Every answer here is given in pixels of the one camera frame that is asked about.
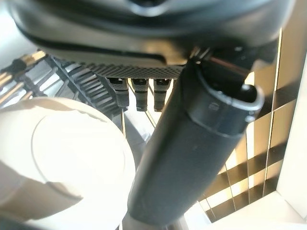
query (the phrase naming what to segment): white wall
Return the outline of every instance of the white wall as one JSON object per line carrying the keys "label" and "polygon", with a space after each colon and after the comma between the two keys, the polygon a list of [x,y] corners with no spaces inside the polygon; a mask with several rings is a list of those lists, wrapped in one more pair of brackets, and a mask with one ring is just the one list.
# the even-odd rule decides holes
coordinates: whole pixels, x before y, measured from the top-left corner
{"label": "white wall", "polygon": [[277,191],[307,219],[307,61]]}
{"label": "white wall", "polygon": [[307,229],[304,220],[279,195],[273,192],[264,198],[214,222],[205,230]]}

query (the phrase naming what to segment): metal rack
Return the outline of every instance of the metal rack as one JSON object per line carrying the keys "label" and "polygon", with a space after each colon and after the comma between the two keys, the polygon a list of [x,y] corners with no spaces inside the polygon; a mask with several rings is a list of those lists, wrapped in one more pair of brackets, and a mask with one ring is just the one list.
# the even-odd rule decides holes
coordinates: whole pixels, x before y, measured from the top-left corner
{"label": "metal rack", "polygon": [[105,78],[98,78],[81,65],[60,61],[48,55],[22,74],[0,75],[0,108],[42,96],[66,97],[83,102],[110,119],[122,111]]}

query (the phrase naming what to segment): black ribbed grille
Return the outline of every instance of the black ribbed grille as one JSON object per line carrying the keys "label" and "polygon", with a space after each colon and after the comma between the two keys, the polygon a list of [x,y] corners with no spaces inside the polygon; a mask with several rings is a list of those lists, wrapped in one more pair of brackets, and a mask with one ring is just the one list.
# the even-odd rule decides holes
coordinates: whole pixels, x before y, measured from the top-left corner
{"label": "black ribbed grille", "polygon": [[162,68],[145,68],[125,65],[96,65],[86,66],[94,73],[106,78],[133,78],[133,79],[177,79],[182,66]]}

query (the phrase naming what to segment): black plastic casing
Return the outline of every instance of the black plastic casing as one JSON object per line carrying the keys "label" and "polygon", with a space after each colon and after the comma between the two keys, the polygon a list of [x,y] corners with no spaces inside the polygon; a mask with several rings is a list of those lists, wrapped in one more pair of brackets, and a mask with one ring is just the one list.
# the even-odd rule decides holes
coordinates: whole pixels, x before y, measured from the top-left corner
{"label": "black plastic casing", "polygon": [[164,226],[196,202],[262,108],[263,93],[242,88],[253,102],[213,90],[200,66],[187,64],[137,170],[128,201],[133,218]]}

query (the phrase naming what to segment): white plastic cap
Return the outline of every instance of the white plastic cap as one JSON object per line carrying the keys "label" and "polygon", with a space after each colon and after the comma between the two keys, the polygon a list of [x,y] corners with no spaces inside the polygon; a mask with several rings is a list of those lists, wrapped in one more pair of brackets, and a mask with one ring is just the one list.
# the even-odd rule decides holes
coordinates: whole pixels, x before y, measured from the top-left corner
{"label": "white plastic cap", "polygon": [[17,203],[12,215],[46,229],[119,225],[135,168],[127,141],[107,117],[73,100],[35,98],[1,110],[0,127],[0,171],[14,172],[0,179],[7,185],[0,188],[0,210],[12,212],[8,207]]}

